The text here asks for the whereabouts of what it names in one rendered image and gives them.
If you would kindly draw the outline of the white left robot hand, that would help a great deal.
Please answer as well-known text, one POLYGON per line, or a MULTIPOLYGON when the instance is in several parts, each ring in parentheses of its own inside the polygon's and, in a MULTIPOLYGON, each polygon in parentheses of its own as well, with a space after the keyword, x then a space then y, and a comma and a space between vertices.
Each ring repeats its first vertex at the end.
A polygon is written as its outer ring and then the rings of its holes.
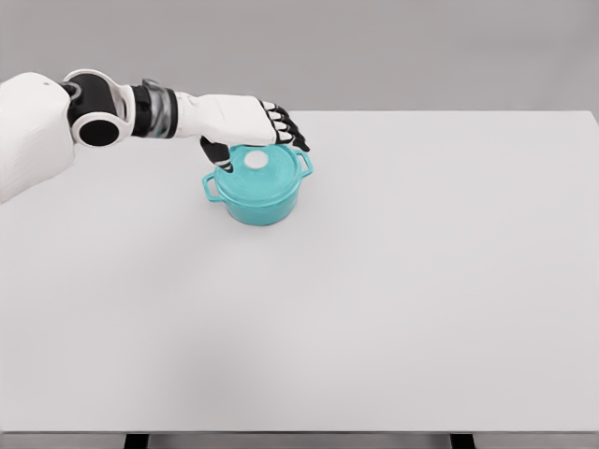
POLYGON ((288 111, 250 95, 206 94, 195 104, 200 120, 200 146, 209 160, 227 173, 233 171, 229 148, 291 144, 308 152, 304 135, 288 111))

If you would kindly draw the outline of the teal pot lid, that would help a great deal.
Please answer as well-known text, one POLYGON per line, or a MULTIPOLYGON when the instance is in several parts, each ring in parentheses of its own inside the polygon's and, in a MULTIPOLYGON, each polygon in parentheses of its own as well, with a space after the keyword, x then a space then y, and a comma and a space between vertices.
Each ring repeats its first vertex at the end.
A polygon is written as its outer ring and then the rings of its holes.
POLYGON ((231 173, 215 170, 215 184, 220 194, 243 203, 271 202, 292 192, 300 178, 302 164, 296 154, 285 145, 267 147, 236 146, 230 148, 231 173), (263 152, 267 164, 249 167, 245 158, 251 152, 263 152))

